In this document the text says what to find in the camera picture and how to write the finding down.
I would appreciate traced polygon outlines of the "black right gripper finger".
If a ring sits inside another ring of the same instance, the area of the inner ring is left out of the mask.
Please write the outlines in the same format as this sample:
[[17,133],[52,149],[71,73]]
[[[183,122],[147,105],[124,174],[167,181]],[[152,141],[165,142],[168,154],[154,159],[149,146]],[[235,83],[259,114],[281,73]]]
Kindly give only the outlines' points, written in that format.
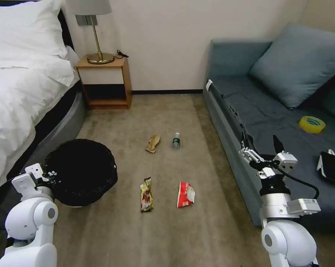
[[242,131],[240,146],[241,149],[239,154],[241,157],[252,168],[262,168],[262,166],[266,163],[266,160],[257,152],[254,146],[253,138],[245,130]]
[[266,161],[267,163],[266,166],[283,166],[284,162],[283,162],[282,157],[279,154],[284,152],[284,146],[275,134],[273,134],[272,137],[273,137],[273,146],[274,146],[276,155],[272,155],[271,160]]

